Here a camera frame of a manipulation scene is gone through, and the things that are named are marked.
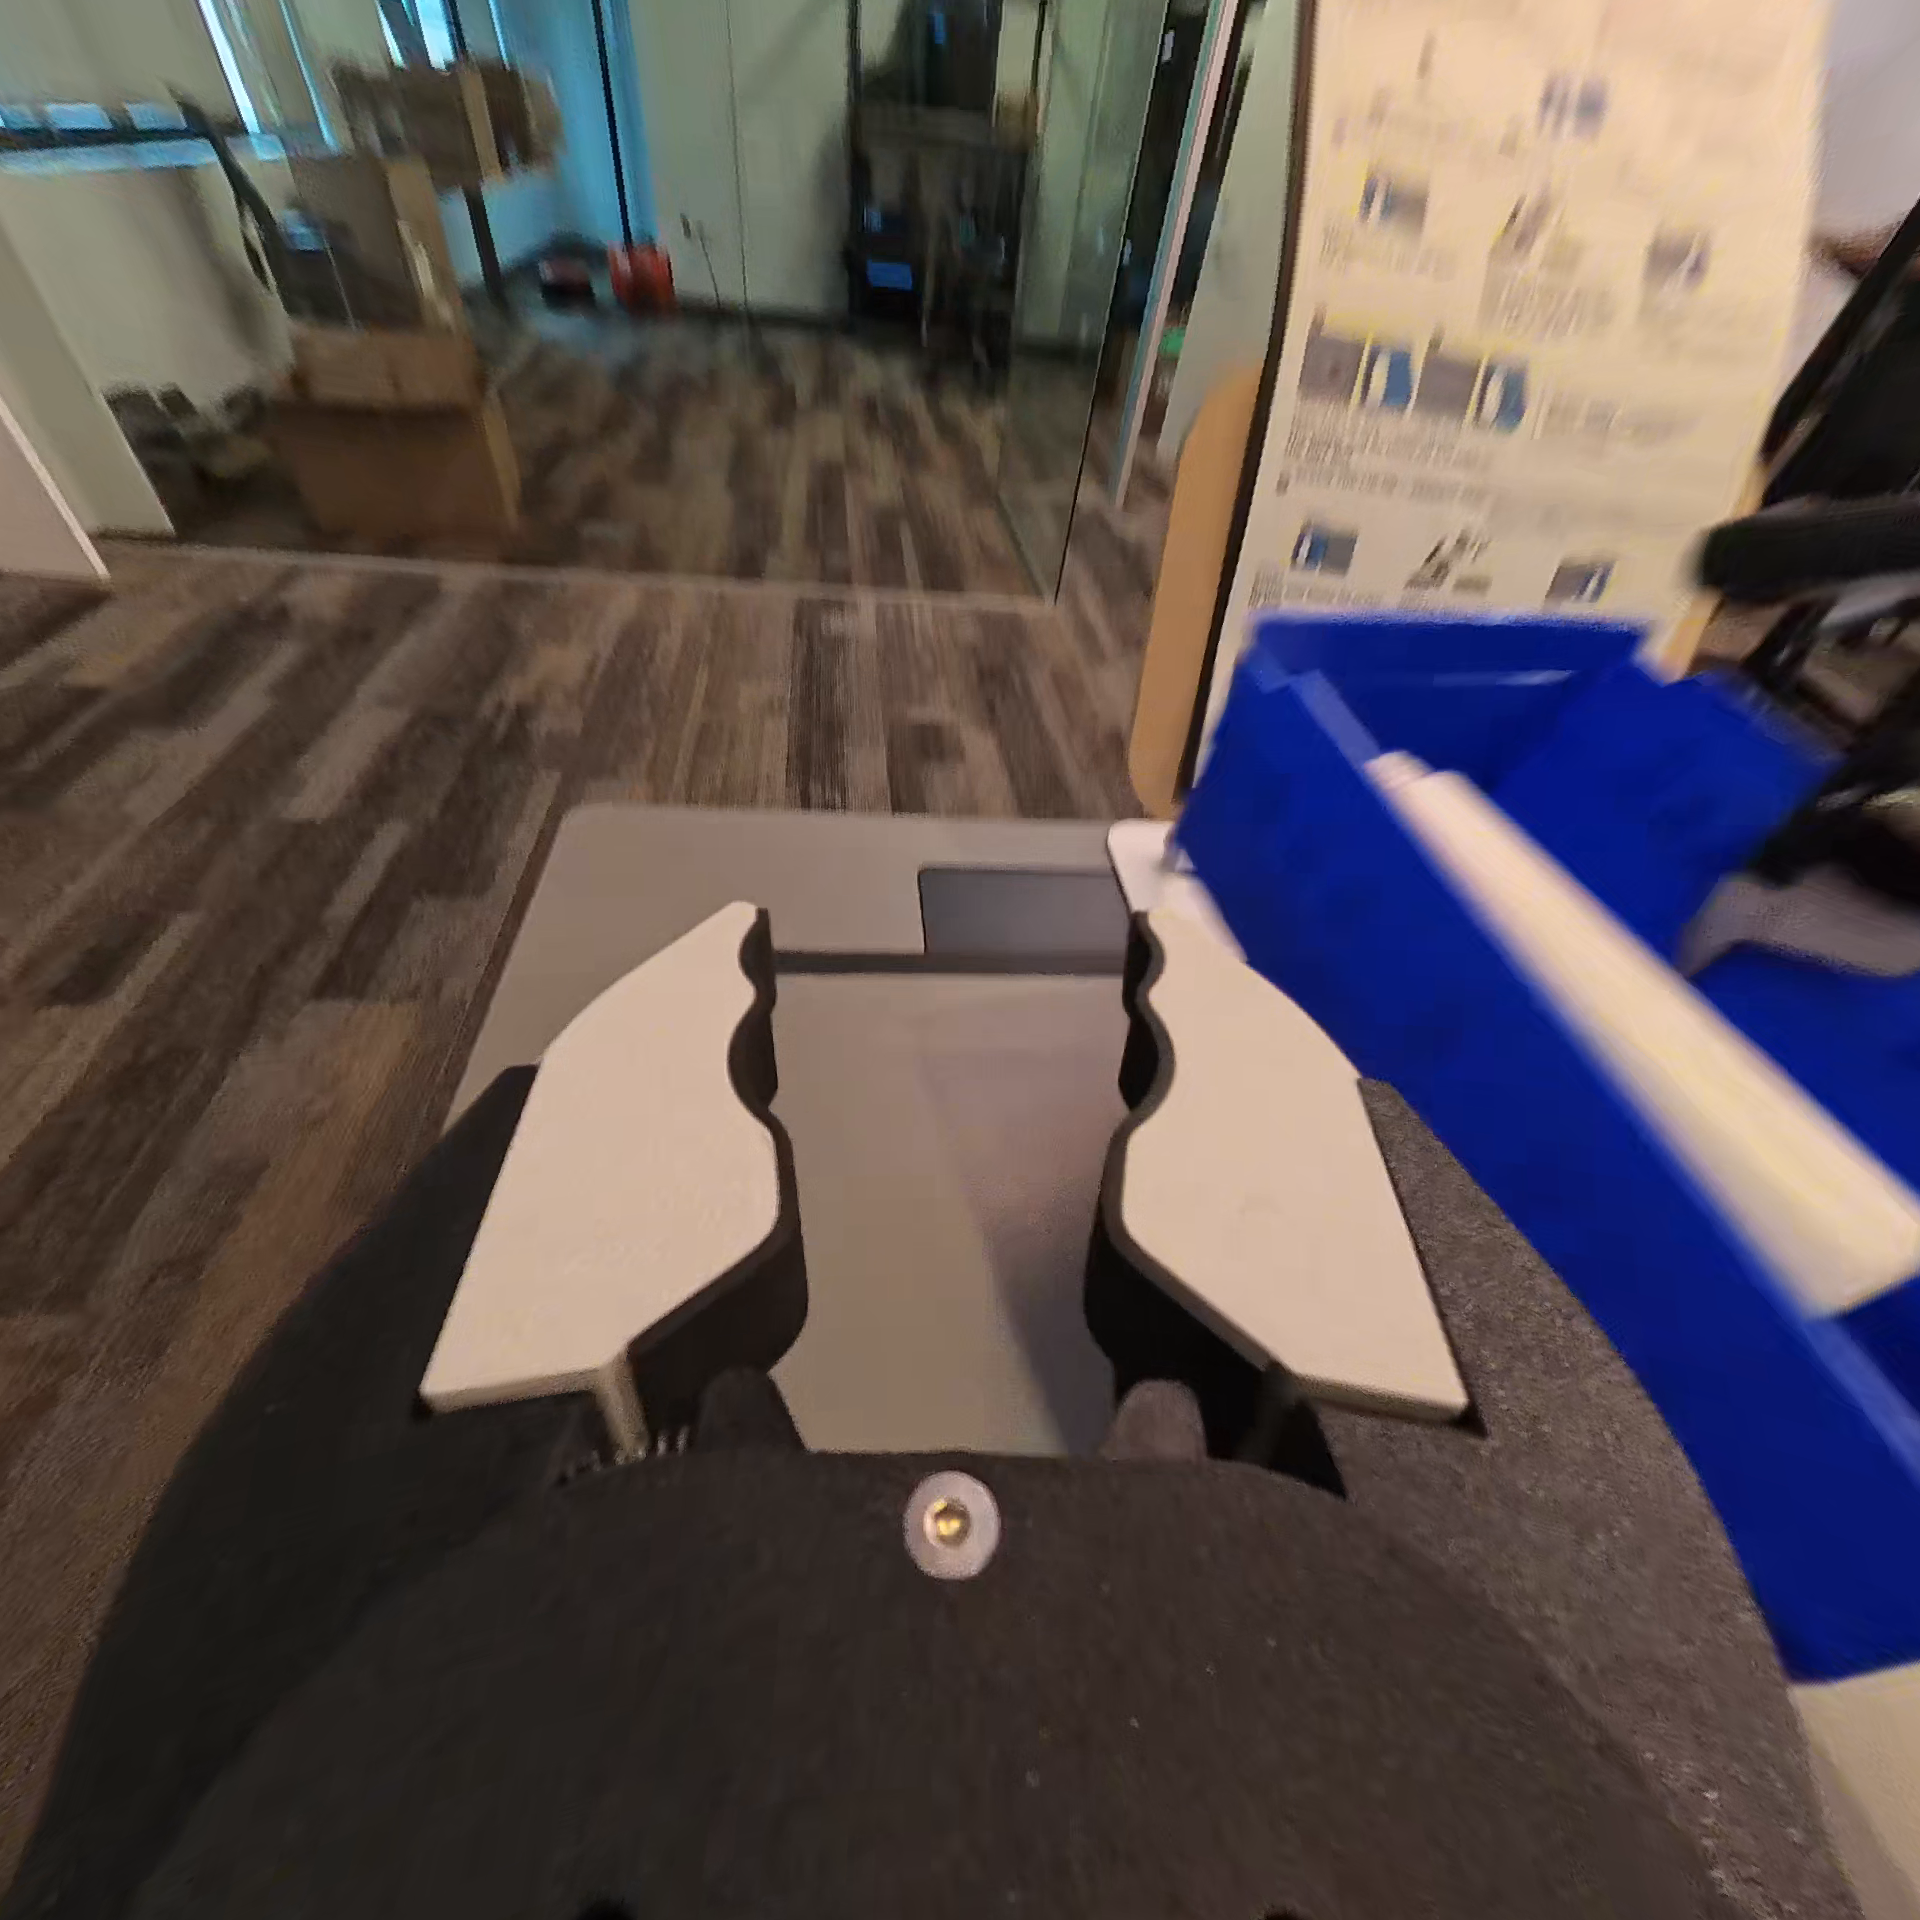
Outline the white sign stand base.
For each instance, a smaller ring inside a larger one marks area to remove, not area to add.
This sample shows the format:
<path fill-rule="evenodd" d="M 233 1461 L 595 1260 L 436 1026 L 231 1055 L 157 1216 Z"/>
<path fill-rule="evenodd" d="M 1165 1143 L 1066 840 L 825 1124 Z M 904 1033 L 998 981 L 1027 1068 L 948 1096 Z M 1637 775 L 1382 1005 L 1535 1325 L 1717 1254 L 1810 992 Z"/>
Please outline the white sign stand base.
<path fill-rule="evenodd" d="M 1242 961 L 1234 934 L 1175 842 L 1173 823 L 1120 821 L 1108 830 L 1104 848 L 1129 917 L 1158 910 L 1187 919 L 1200 924 L 1231 958 Z"/>

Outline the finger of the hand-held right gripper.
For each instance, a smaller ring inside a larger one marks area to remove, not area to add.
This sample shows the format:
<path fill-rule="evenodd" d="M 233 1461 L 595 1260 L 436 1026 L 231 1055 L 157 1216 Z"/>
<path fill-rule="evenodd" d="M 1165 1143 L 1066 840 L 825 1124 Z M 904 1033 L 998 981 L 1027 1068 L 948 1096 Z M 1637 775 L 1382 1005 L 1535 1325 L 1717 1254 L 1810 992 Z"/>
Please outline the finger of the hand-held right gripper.
<path fill-rule="evenodd" d="M 1844 872 L 1791 882 L 1727 876 L 1683 927 L 1675 971 L 1686 978 L 1754 950 L 1861 978 L 1916 976 L 1916 907 Z"/>

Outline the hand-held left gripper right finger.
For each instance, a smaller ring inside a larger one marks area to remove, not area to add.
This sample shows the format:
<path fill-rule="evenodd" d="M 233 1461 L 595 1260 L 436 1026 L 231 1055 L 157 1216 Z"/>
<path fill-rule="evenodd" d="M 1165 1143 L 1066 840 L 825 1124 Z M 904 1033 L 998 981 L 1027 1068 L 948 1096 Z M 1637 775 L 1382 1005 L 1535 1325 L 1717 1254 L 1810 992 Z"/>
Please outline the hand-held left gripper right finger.
<path fill-rule="evenodd" d="M 1125 1267 L 1311 1401 L 1416 1423 L 1472 1411 L 1359 1071 L 1211 924 L 1134 919 L 1100 1225 Z"/>

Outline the instruction sheet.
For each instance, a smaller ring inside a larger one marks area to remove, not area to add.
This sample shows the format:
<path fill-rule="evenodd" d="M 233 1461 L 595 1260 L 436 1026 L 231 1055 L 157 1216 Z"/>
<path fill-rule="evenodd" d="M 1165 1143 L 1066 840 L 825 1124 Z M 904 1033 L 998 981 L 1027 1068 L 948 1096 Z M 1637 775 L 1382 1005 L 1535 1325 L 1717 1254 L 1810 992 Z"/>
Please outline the instruction sheet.
<path fill-rule="evenodd" d="M 1671 630 L 1784 382 L 1827 2 L 1317 2 L 1231 617 Z"/>

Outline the dark equipment rack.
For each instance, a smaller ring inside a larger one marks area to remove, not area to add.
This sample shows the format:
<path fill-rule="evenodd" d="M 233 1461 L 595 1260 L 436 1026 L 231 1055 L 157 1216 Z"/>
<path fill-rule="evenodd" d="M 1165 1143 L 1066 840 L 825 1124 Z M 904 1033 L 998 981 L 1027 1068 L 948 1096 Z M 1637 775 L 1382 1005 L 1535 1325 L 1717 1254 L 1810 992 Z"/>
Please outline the dark equipment rack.
<path fill-rule="evenodd" d="M 1038 149 L 1031 98 L 988 109 L 856 93 L 842 246 L 853 328 L 1000 336 L 1012 325 Z"/>

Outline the white bottle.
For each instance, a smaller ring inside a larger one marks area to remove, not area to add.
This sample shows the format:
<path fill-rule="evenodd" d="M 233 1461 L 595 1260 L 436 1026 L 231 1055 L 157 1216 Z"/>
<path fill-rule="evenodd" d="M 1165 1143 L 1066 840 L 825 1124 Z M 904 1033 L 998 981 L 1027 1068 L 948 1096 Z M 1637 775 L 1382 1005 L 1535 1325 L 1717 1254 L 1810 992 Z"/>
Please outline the white bottle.
<path fill-rule="evenodd" d="M 1363 775 L 1637 1124 L 1808 1313 L 1916 1281 L 1916 1189 L 1654 957 L 1475 780 L 1407 752 Z"/>

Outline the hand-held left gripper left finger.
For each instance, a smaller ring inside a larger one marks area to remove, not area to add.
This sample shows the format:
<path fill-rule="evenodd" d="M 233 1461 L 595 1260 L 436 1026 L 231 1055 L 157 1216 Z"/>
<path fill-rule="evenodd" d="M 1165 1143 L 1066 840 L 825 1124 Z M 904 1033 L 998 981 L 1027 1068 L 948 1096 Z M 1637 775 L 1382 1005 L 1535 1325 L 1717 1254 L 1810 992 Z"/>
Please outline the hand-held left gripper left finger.
<path fill-rule="evenodd" d="M 770 1368 L 807 1320 L 774 1117 L 763 907 L 731 903 L 623 972 L 532 1068 L 419 1375 L 433 1412 L 590 1397 L 612 1450 Z"/>

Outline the blue plastic object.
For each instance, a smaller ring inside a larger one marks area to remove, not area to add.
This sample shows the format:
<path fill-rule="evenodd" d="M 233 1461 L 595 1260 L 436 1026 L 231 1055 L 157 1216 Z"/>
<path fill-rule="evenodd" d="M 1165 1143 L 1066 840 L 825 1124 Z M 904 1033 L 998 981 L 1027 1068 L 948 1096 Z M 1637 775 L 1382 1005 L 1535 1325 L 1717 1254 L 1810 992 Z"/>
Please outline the blue plastic object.
<path fill-rule="evenodd" d="M 1500 775 L 1386 747 L 1256 624 L 1177 842 L 1252 967 L 1396 1089 L 1571 1285 L 1710 1497 L 1799 1684 L 1916 1664 L 1916 1282 L 1839 1318 L 1796 1306 L 1610 1092 L 1542 991 L 1363 775 L 1457 773 L 1631 934 L 1675 934 L 1762 803 L 1812 758 L 1731 697 L 1602 672 Z M 1916 991 L 1736 958 L 1702 995 L 1892 1172 L 1916 1172 L 1916 1051 L 1867 1007 Z"/>

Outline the stack of cardboard boxes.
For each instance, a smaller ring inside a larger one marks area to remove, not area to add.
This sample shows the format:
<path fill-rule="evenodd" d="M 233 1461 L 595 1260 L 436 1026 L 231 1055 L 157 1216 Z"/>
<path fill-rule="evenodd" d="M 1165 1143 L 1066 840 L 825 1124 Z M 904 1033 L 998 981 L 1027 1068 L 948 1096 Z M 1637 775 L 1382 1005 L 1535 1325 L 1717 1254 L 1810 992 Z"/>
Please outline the stack of cardboard boxes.
<path fill-rule="evenodd" d="M 418 157 L 298 155 L 267 274 L 291 363 L 267 425 L 319 532 L 504 542 L 518 456 Z"/>

